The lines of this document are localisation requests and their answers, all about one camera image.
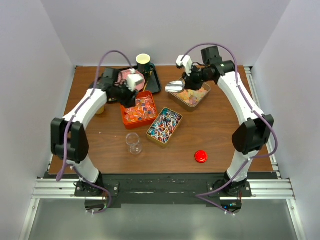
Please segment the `gold tin of gummies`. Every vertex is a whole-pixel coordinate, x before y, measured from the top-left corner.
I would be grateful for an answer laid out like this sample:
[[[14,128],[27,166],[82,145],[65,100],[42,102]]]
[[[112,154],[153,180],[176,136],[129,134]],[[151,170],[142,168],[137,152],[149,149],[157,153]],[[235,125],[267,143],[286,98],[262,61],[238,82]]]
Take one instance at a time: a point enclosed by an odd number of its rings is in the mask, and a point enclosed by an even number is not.
[[[194,112],[199,107],[200,103],[207,97],[210,91],[211,87],[204,83],[200,90],[184,89],[184,91],[180,93],[168,92],[168,97],[176,104],[183,107],[186,111]]]

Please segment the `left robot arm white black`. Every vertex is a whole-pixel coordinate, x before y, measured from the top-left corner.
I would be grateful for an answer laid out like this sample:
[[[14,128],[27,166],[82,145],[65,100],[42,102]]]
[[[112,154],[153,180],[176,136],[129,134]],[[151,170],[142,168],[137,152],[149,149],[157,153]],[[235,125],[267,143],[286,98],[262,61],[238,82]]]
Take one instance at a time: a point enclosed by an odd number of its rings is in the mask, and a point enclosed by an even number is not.
[[[107,67],[102,75],[97,74],[80,102],[64,117],[54,118],[50,124],[50,147],[53,155],[62,160],[62,167],[56,176],[60,181],[67,167],[79,177],[80,189],[92,196],[107,195],[102,173],[89,157],[87,126],[99,109],[109,99],[115,99],[125,108],[136,105],[138,86],[144,77],[130,68],[127,75],[119,69]]]

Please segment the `gold tin of candies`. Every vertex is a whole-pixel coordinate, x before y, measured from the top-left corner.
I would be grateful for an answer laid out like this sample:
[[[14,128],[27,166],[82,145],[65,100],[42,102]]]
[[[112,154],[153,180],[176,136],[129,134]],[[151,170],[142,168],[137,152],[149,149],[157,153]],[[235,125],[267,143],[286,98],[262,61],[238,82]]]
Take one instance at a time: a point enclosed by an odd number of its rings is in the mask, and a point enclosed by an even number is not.
[[[164,107],[147,130],[147,138],[165,148],[179,127],[182,119],[183,116],[180,113]]]

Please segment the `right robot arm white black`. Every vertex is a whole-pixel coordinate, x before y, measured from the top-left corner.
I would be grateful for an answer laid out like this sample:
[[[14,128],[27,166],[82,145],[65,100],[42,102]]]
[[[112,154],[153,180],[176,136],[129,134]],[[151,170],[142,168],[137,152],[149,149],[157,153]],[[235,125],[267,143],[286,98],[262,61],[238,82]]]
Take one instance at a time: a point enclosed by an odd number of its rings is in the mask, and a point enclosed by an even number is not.
[[[231,60],[224,61],[219,53],[220,44],[204,43],[201,50],[202,64],[197,67],[188,53],[176,59],[176,67],[183,68],[184,88],[198,91],[204,83],[214,82],[226,95],[236,117],[239,127],[232,135],[235,148],[232,162],[225,172],[224,179],[208,192],[213,195],[223,191],[227,196],[235,196],[243,188],[248,179],[248,171],[253,159],[275,137],[274,118],[265,114],[254,102],[244,86],[236,57],[231,53]]]

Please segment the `orange box of lollipops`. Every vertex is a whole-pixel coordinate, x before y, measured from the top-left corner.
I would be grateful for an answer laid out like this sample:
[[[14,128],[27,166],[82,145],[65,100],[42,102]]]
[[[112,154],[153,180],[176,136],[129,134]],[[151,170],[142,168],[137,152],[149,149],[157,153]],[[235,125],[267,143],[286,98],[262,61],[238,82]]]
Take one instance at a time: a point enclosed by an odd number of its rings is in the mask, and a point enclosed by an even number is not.
[[[127,130],[150,125],[158,116],[153,94],[150,91],[139,92],[134,107],[125,108],[120,105],[120,109],[122,121]]]

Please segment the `clear glass jar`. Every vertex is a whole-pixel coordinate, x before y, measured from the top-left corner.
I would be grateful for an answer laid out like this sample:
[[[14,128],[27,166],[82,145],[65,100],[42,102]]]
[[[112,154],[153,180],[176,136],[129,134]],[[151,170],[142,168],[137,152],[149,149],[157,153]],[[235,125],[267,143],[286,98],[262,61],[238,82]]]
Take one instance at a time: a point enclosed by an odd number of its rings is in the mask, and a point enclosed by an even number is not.
[[[138,155],[142,152],[142,144],[140,136],[135,133],[131,132],[126,136],[126,144],[128,147],[128,151],[133,155]]]

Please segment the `silver metal scoop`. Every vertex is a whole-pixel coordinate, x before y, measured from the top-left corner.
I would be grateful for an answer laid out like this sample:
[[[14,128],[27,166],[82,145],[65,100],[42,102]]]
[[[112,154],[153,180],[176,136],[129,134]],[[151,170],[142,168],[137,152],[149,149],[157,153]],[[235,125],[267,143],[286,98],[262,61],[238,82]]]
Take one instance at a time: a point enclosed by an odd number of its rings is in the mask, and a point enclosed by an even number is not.
[[[185,82],[183,80],[171,81],[165,86],[167,93],[181,93],[185,90]]]

